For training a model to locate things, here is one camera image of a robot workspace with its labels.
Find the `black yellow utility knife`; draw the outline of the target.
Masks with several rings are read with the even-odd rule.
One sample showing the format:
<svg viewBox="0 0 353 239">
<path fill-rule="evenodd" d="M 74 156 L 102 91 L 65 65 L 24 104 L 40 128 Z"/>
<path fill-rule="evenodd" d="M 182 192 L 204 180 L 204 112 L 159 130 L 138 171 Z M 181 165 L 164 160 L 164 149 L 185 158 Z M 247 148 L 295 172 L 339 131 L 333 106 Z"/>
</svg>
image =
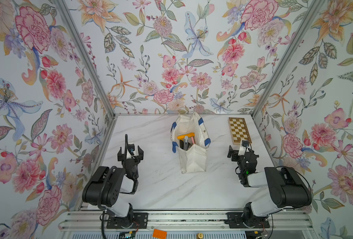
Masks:
<svg viewBox="0 0 353 239">
<path fill-rule="evenodd" d="M 184 140 L 180 139 L 179 142 L 180 142 L 180 148 L 183 149 L 183 150 L 186 150 L 186 149 L 185 149 L 185 142 L 184 142 Z"/>
</svg>

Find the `white Doraemon canvas pouch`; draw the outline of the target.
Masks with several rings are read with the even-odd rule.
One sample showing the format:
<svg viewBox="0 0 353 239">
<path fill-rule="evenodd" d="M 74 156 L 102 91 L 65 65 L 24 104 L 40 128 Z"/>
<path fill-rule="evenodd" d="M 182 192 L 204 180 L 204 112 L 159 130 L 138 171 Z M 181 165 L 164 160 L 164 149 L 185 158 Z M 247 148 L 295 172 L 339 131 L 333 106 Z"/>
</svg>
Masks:
<svg viewBox="0 0 353 239">
<path fill-rule="evenodd" d="M 203 118 L 198 113 L 179 115 L 170 130 L 172 152 L 180 160 L 181 173 L 206 171 L 208 148 L 211 143 Z"/>
</svg>

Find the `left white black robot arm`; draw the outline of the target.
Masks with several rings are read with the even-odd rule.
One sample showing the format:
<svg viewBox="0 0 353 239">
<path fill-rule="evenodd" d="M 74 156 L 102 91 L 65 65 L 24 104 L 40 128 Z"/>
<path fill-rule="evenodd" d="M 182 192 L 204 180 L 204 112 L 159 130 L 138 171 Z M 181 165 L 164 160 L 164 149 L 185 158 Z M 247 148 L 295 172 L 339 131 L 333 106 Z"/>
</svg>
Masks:
<svg viewBox="0 0 353 239">
<path fill-rule="evenodd" d="M 139 228 L 143 217 L 135 214 L 132 204 L 122 199 L 120 194 L 136 193 L 138 165 L 144 158 L 144 151 L 129 144 L 125 146 L 125 152 L 120 149 L 117 156 L 122 167 L 98 167 L 82 192 L 82 201 L 97 206 L 103 215 L 108 215 L 107 225 L 111 228 Z"/>
</svg>

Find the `yellow slim art knife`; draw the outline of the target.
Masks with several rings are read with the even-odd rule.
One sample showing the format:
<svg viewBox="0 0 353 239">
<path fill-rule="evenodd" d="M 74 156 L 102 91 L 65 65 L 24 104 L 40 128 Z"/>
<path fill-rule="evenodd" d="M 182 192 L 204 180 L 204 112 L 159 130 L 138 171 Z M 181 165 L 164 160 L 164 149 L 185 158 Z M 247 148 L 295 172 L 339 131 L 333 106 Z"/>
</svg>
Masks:
<svg viewBox="0 0 353 239">
<path fill-rule="evenodd" d="M 195 136 L 195 134 L 194 134 L 193 132 L 191 132 L 191 133 L 179 135 L 179 136 L 177 137 L 177 139 L 179 139 L 179 140 L 184 140 L 186 137 L 187 137 L 187 138 L 190 138 L 190 137 L 194 137 L 194 136 Z"/>
</svg>

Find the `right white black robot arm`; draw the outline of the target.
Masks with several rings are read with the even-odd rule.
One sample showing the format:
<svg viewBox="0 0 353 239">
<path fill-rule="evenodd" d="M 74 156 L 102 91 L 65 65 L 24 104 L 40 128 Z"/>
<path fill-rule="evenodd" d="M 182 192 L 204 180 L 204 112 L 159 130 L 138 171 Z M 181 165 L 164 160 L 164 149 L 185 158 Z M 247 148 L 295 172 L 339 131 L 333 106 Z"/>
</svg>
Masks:
<svg viewBox="0 0 353 239">
<path fill-rule="evenodd" d="M 309 206 L 311 190 L 292 167 L 265 167 L 257 172 L 258 155 L 249 147 L 234 150 L 229 146 L 227 157 L 237 163 L 240 183 L 248 188 L 267 188 L 268 194 L 248 202 L 242 213 L 227 213 L 225 224 L 231 229 L 269 228 L 268 218 L 285 208 Z"/>
</svg>

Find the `grey art knife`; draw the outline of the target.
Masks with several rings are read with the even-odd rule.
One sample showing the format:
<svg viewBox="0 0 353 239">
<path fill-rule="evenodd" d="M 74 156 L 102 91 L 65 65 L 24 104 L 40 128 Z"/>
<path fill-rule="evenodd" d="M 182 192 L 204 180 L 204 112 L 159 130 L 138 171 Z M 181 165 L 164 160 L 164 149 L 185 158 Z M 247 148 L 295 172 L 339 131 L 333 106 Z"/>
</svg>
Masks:
<svg viewBox="0 0 353 239">
<path fill-rule="evenodd" d="M 185 149 L 186 149 L 186 150 L 188 150 L 188 148 L 189 148 L 189 142 L 188 142 L 188 139 L 189 139 L 189 137 L 188 137 L 188 136 L 185 136 L 185 137 L 184 137 L 184 139 L 183 139 L 183 140 L 184 140 L 184 142 L 185 142 Z"/>
</svg>

